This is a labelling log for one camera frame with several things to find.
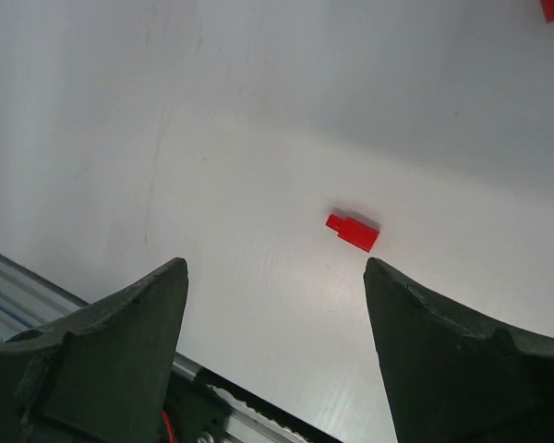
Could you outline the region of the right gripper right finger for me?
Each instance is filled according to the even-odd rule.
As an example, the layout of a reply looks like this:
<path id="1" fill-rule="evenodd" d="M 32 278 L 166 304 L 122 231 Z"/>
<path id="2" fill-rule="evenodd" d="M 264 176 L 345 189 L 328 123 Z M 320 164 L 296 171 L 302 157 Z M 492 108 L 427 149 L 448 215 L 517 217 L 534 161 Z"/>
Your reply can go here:
<path id="1" fill-rule="evenodd" d="M 554 338 L 486 316 L 378 258 L 367 311 L 401 442 L 554 442 Z"/>

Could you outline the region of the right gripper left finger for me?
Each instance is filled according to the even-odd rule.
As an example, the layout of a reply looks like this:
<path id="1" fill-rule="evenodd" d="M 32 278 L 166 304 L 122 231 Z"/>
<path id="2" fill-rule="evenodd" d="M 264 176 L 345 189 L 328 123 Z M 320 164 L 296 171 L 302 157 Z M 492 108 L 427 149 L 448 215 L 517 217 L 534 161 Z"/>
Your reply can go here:
<path id="1" fill-rule="evenodd" d="M 0 342 L 0 442 L 152 442 L 187 304 L 182 258 Z"/>

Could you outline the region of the small red pen cap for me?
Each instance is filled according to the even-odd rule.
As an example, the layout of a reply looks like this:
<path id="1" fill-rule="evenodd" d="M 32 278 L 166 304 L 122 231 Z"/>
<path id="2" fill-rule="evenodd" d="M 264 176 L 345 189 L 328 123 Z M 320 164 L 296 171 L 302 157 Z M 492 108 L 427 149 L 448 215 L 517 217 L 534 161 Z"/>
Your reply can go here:
<path id="1" fill-rule="evenodd" d="M 361 221 L 341 212 L 331 213 L 325 225 L 338 238 L 367 253 L 372 251 L 380 235 L 380 227 L 376 223 Z"/>

